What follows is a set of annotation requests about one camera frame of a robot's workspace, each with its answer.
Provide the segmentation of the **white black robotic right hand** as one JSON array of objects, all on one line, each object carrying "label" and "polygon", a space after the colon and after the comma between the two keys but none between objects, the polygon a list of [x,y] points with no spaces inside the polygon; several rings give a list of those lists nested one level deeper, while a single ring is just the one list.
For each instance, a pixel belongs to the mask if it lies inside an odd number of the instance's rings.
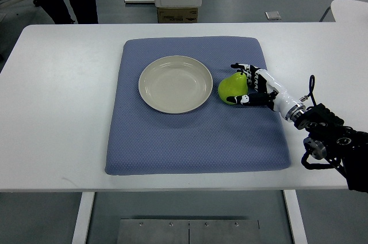
[{"label": "white black robotic right hand", "polygon": [[294,122],[306,112],[305,105],[292,97],[287,89],[278,83],[270,73],[250,64],[235,63],[231,65],[247,77],[247,83],[255,93],[242,96],[228,96],[227,101],[244,106],[268,106],[281,114],[282,118]]}]

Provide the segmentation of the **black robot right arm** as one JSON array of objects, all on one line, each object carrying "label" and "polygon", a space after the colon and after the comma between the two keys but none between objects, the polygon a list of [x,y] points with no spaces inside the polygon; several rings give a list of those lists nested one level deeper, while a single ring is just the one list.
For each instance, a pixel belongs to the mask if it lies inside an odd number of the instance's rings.
[{"label": "black robot right arm", "polygon": [[309,132],[303,144],[305,154],[301,163],[308,170],[336,169],[347,181],[349,190],[367,192],[367,133],[345,126],[313,96],[315,76],[309,79],[309,93],[313,105],[299,111],[293,118],[297,129]]}]

